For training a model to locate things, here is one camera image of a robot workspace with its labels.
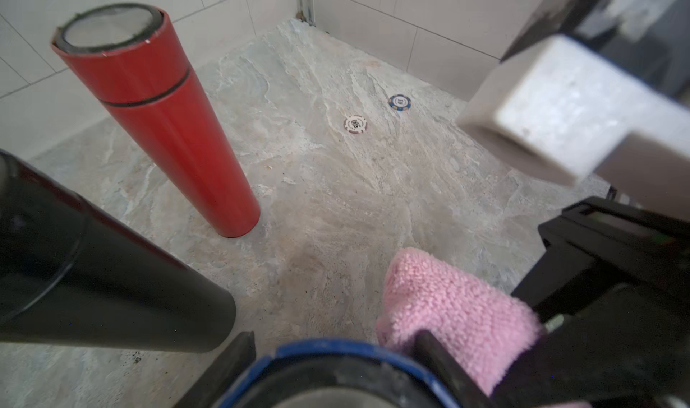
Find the blue thermos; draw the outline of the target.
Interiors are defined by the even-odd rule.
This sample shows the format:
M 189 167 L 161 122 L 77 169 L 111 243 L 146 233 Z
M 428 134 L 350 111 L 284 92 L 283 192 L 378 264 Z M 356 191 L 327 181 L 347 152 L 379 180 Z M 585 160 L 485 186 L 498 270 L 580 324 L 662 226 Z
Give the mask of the blue thermos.
M 311 339 L 280 346 L 255 361 L 213 404 L 275 407 L 316 390 L 351 390 L 394 407 L 458 407 L 428 368 L 411 357 L 361 341 Z

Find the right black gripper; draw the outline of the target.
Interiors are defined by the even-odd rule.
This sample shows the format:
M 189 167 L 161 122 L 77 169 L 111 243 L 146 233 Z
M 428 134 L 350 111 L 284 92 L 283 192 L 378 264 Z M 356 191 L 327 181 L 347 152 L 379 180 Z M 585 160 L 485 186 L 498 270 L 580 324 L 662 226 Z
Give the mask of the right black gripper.
M 538 232 L 546 251 L 513 296 L 563 322 L 519 356 L 493 402 L 688 404 L 688 223 L 591 197 Z

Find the pink cloth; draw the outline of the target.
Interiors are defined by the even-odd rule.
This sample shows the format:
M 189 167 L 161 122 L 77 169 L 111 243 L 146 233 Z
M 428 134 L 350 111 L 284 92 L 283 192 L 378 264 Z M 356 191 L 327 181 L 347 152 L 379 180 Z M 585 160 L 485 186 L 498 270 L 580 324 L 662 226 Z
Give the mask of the pink cloth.
M 376 329 L 381 346 L 411 356 L 416 334 L 431 331 L 491 401 L 512 364 L 546 336 L 523 301 L 412 247 L 388 267 Z

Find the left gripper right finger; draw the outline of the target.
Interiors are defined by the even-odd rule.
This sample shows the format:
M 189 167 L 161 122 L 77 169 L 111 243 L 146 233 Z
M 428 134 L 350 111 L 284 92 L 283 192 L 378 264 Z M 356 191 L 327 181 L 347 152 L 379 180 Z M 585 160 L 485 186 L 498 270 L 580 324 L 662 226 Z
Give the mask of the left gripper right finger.
M 443 384 L 458 407 L 495 407 L 431 331 L 416 334 L 413 357 Z

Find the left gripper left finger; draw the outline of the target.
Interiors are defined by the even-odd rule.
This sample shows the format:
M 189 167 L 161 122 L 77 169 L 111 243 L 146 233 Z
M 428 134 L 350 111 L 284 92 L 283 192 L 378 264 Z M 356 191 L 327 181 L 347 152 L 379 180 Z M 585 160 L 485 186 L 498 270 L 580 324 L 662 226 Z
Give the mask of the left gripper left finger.
M 255 360 L 254 332 L 237 334 L 174 408 L 212 407 Z

